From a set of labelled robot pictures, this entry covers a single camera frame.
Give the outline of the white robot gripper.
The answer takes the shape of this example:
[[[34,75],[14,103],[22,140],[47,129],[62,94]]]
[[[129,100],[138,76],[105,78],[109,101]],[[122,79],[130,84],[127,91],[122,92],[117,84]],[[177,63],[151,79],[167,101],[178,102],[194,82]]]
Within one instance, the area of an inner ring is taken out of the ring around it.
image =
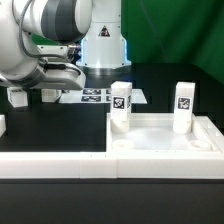
[[[74,48],[68,46],[38,45],[42,54],[56,54],[59,58],[45,57],[37,73],[22,79],[19,85],[32,89],[82,90],[85,74],[72,63]]]

